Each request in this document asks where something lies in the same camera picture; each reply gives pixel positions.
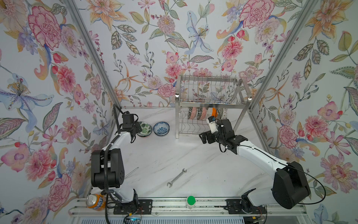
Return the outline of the green leaf pattern bowl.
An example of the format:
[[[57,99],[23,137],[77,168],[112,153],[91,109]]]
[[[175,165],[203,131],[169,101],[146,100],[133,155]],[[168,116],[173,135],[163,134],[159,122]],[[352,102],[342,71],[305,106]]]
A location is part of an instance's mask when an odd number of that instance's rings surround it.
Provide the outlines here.
[[[151,133],[153,132],[153,128],[151,125],[144,121],[140,121],[139,124],[142,128],[142,131],[137,133],[139,137],[148,137],[149,135],[151,135]]]

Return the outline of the orange white bowl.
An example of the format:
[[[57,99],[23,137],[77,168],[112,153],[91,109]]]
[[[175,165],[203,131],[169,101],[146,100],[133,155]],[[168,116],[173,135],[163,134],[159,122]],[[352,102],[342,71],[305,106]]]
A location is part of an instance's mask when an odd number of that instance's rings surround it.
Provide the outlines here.
[[[214,116],[214,117],[218,116],[218,112],[217,112],[216,108],[212,108],[211,116]]]

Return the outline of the green geometric pattern bowl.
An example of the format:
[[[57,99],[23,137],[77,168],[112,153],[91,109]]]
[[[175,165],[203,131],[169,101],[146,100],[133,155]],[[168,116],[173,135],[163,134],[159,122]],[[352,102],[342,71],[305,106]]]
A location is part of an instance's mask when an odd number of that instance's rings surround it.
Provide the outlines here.
[[[227,119],[227,108],[218,108],[217,113],[218,113],[217,118],[219,120]]]

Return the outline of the black floral pattern bowl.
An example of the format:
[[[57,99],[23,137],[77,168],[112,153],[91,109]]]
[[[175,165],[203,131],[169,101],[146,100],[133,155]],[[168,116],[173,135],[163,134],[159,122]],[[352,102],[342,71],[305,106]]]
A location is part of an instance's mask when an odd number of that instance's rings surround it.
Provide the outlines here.
[[[204,120],[207,117],[208,108],[198,107],[197,109],[197,120]]]

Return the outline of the red pattern bowl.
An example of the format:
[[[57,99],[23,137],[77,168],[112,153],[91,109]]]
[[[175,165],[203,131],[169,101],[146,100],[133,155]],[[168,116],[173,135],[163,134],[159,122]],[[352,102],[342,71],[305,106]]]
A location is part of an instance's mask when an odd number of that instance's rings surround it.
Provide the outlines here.
[[[187,118],[189,120],[195,119],[197,117],[197,110],[198,110],[197,107],[189,107]]]

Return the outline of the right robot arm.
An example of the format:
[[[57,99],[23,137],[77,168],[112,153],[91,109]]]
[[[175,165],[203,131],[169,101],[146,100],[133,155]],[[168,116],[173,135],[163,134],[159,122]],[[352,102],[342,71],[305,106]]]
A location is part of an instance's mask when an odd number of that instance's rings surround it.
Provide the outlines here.
[[[228,119],[207,119],[210,130],[199,135],[203,144],[219,144],[222,153],[231,151],[243,157],[263,170],[273,184],[263,189],[250,189],[241,196],[238,208],[250,214],[259,206],[279,205],[292,209],[311,195],[308,184],[308,173],[296,161],[287,162],[263,151],[246,137],[236,135]]]

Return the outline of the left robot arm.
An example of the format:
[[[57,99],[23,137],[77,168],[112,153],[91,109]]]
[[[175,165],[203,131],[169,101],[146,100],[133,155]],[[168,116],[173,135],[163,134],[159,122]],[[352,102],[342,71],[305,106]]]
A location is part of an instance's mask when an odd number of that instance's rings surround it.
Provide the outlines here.
[[[139,211],[139,199],[135,189],[123,187],[125,168],[121,149],[136,140],[137,133],[142,132],[138,122],[139,117],[129,111],[123,112],[121,107],[114,105],[113,113],[116,119],[117,131],[111,142],[101,150],[91,154],[91,185],[102,190],[102,206],[105,210],[105,220],[109,224],[109,204],[114,204],[125,213],[123,223],[127,224],[129,217]]]

